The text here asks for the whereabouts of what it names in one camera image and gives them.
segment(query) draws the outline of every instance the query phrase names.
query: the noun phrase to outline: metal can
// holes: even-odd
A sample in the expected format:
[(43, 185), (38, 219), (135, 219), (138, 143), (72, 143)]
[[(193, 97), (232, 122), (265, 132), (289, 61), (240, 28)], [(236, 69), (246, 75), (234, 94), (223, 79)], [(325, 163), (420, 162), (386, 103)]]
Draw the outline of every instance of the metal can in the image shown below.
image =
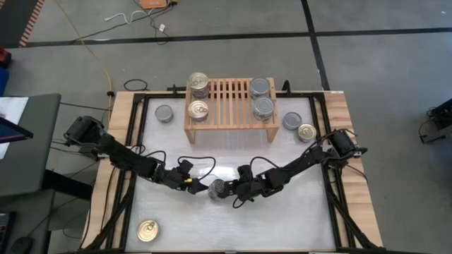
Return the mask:
[(225, 182), (221, 179), (214, 180), (210, 185), (209, 189), (207, 189), (207, 195), (209, 195), (209, 198), (212, 200), (219, 200), (220, 193), (222, 193), (225, 190)]
[(289, 112), (284, 116), (282, 124), (289, 131), (297, 130), (302, 125), (302, 117), (295, 112)]
[(298, 127), (298, 138), (303, 142), (313, 140), (317, 135), (317, 130), (311, 124), (302, 124)]
[(160, 105), (155, 110), (155, 117), (157, 117), (157, 120), (161, 123), (169, 123), (173, 116), (172, 109), (168, 105)]
[(258, 97), (254, 100), (253, 115), (259, 121), (269, 120), (275, 111), (273, 100), (267, 96)]
[(189, 116), (194, 121), (202, 122), (207, 119), (209, 108), (203, 101), (194, 101), (189, 105)]
[(195, 98), (204, 99), (209, 96), (209, 78), (206, 74), (200, 72), (192, 73), (186, 82)]
[(260, 96), (268, 96), (270, 91), (270, 83), (265, 78), (254, 78), (251, 81), (249, 94), (251, 98), (256, 99)]
[(141, 222), (136, 230), (138, 239), (142, 240), (143, 242), (150, 242), (154, 240), (155, 238), (157, 238), (159, 232), (160, 227), (158, 223), (151, 219)]

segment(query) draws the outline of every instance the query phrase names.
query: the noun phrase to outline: wooden rack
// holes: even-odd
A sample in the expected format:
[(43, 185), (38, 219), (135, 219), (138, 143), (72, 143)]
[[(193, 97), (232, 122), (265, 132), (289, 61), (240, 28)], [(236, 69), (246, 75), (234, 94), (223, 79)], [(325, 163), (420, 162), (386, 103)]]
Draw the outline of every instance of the wooden rack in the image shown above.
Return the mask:
[(267, 130), (268, 142), (273, 139), (280, 127), (278, 105), (276, 104), (275, 82), (270, 83), (270, 98), (275, 103), (273, 116), (267, 121), (258, 121), (252, 113), (253, 100), (249, 95), (249, 84), (253, 78), (211, 78), (210, 94), (201, 99), (208, 105), (208, 118), (203, 122), (193, 121), (188, 113), (190, 103), (196, 99), (186, 87), (184, 130), (190, 143), (195, 143), (196, 131), (204, 130)]

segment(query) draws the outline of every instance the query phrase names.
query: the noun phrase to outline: paper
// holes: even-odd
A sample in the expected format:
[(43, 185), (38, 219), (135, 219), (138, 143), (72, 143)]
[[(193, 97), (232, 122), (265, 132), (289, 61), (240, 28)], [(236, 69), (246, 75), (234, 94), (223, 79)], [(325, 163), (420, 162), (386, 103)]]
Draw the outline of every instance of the paper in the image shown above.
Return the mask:
[[(0, 97), (0, 116), (11, 123), (18, 124), (28, 97)], [(5, 157), (9, 143), (0, 144), (0, 159)]]

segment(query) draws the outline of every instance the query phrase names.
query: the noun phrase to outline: orange object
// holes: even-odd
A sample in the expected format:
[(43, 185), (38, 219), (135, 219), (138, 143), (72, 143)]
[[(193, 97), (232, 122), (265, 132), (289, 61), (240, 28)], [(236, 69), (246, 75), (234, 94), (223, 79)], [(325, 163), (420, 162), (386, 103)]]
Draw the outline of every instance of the orange object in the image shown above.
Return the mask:
[(140, 5), (144, 9), (164, 8), (167, 2), (166, 0), (140, 0)]

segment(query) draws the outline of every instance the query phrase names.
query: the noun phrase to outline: computer monitor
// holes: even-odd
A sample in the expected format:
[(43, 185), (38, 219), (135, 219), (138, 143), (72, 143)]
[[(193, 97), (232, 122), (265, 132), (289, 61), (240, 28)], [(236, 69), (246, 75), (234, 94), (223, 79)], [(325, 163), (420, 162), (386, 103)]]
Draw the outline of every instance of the computer monitor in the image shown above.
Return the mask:
[(33, 133), (0, 117), (0, 144), (33, 138)]

